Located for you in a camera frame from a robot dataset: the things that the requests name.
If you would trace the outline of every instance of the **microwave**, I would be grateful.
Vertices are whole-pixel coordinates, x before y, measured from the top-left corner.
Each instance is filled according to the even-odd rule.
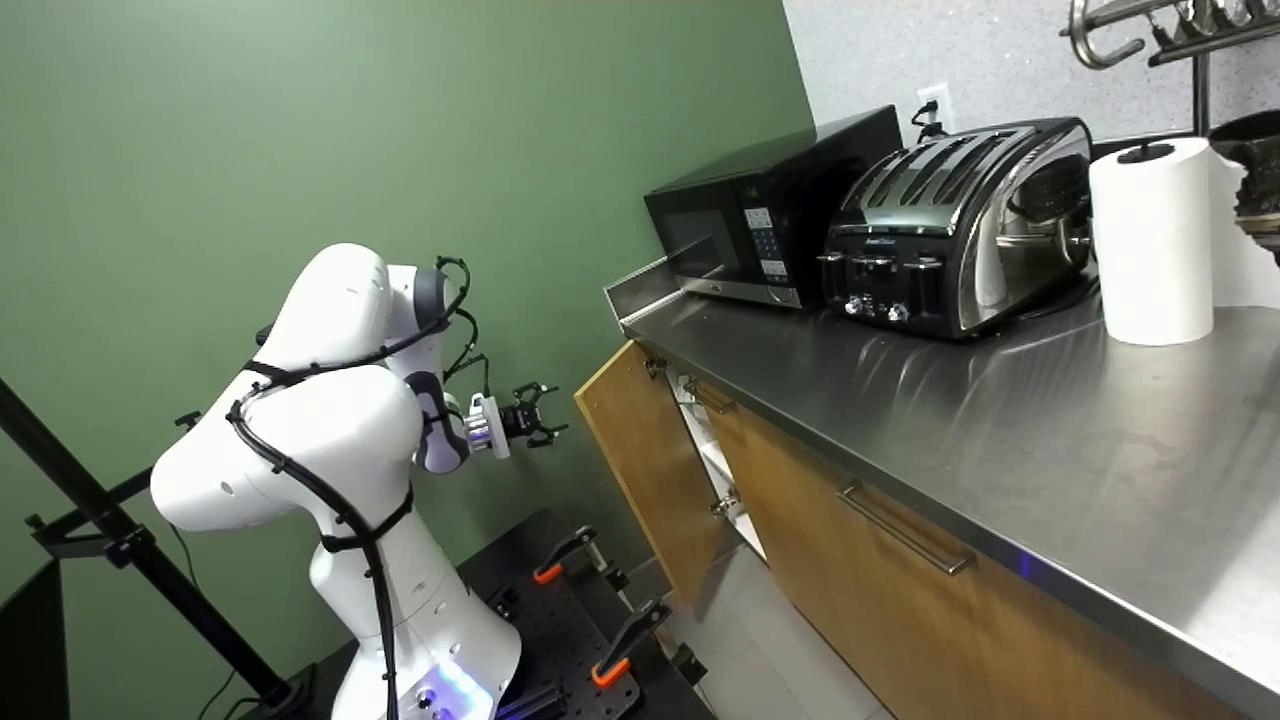
[[[829,223],[844,194],[901,152],[893,108],[834,132],[781,135],[741,149],[644,198],[668,270],[682,291],[771,310],[820,310]]]

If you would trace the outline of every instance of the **metal counter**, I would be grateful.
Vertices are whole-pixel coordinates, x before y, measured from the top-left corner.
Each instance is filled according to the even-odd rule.
[[[937,345],[674,298],[623,333],[1245,715],[1280,715],[1280,311],[1137,347],[1083,302]]]

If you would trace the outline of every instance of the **toaster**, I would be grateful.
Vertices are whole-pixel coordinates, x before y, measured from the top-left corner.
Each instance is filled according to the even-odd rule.
[[[920,337],[978,337],[1079,281],[1089,161],[1089,127],[1066,116],[885,156],[847,190],[825,237],[825,306]]]

